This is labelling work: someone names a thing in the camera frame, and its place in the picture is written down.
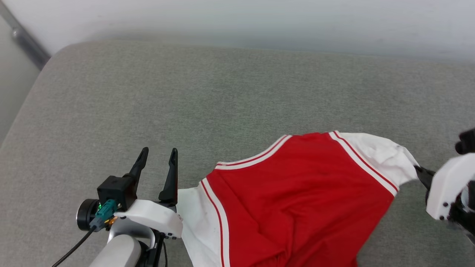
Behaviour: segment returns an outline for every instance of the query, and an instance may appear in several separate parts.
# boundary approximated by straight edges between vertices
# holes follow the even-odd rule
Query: gray couch cushion
[[[138,194],[156,200],[171,149],[180,187],[217,161],[257,154],[282,134],[338,129],[406,146],[436,169],[474,126],[475,68],[412,60],[107,41],[67,47],[44,68],[0,149],[0,262],[50,266],[83,235],[75,214],[144,146]],[[468,267],[473,246],[425,213],[406,184],[359,254],[362,267]],[[64,266],[88,266],[100,232]],[[180,240],[169,264],[190,266]]]

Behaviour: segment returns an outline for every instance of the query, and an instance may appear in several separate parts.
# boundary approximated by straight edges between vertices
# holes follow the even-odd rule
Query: red jersey
[[[413,165],[369,134],[284,135],[180,190],[182,238],[199,267],[355,267]]]

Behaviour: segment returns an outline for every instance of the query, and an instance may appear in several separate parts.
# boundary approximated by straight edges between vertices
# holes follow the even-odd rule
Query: white sleeve
[[[367,133],[340,133],[350,145],[378,172],[400,186],[417,179],[415,166],[419,166],[409,151],[383,137]]]
[[[183,219],[181,239],[193,266],[222,267],[220,222],[201,182],[178,190],[177,213]]]

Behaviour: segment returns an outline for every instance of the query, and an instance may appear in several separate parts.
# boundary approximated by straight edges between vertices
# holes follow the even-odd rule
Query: camera lens
[[[95,218],[99,207],[99,200],[87,199],[81,203],[76,213],[76,222],[79,229],[89,231],[89,223]]]

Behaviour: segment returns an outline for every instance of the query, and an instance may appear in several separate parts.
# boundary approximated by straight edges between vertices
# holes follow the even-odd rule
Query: fabric
[[[436,170],[473,127],[474,66],[149,42],[77,44],[40,73],[0,148],[0,266],[48,267],[84,236],[79,204],[150,148],[138,186],[157,200],[170,152],[179,187],[216,162],[255,155],[283,134],[364,132],[389,138]],[[473,267],[465,235],[425,212],[425,189],[405,183],[358,254],[361,267]],[[107,232],[62,267],[88,266]],[[169,267],[190,267],[167,240]]]
[[[414,165],[369,134],[284,135],[180,191],[182,238],[194,266],[356,267],[400,185],[417,179]]]

